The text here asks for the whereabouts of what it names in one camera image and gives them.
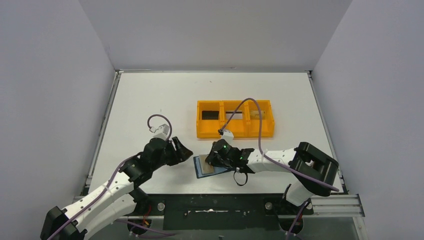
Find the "black VIP credit card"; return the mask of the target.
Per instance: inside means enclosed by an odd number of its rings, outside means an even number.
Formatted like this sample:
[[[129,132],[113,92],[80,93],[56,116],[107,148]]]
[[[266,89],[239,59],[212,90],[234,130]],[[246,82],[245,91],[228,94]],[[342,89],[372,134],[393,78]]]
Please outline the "black VIP credit card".
[[[218,110],[203,110],[201,112],[202,120],[219,120],[220,112]]]

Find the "blue leather card holder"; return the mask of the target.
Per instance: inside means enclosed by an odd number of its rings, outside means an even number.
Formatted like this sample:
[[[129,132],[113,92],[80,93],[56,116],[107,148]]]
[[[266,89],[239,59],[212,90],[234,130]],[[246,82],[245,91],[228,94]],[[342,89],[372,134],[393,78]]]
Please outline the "blue leather card holder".
[[[216,167],[206,162],[206,154],[201,154],[193,157],[194,169],[197,179],[211,177],[223,173],[227,173],[230,170],[224,167]]]

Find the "orange three-compartment tray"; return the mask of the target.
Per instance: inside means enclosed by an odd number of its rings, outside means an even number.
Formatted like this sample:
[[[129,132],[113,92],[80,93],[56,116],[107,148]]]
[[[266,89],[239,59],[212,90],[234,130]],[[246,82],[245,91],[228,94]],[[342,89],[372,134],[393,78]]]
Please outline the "orange three-compartment tray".
[[[237,139],[272,138],[275,120],[270,100],[199,100],[196,113],[196,136],[199,139],[218,139],[218,130],[224,128]],[[219,120],[202,120],[202,111],[219,111]],[[265,119],[251,119],[250,111],[264,111]]]

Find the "gold credit card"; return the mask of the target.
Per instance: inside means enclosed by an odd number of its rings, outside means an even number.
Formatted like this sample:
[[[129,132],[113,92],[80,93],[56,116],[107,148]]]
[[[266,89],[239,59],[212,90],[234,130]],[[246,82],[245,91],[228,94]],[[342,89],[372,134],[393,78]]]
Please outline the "gold credit card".
[[[215,172],[215,168],[207,162],[203,162],[201,164],[201,172],[204,175],[213,174]]]
[[[266,113],[264,111],[251,110],[249,115],[251,120],[264,120],[266,118]]]

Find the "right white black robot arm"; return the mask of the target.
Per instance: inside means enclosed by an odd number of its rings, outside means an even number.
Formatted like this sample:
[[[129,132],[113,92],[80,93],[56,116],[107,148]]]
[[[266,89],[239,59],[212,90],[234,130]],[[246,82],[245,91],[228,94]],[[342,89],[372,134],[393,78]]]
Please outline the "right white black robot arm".
[[[204,160],[213,167],[245,175],[260,172],[293,174],[295,180],[281,199],[282,209],[295,213],[313,196],[328,197],[339,189],[334,186],[339,163],[308,142],[285,150],[237,148],[220,139],[212,144]]]

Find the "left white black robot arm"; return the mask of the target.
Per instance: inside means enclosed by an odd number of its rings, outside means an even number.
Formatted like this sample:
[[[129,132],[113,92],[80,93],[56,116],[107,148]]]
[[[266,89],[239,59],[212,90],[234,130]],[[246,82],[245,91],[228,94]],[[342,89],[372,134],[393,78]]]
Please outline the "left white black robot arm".
[[[152,138],[143,151],[121,162],[101,186],[64,207],[46,214],[40,233],[42,240],[83,240],[118,218],[148,207],[148,195],[140,185],[163,166],[185,162],[193,152],[178,139]]]

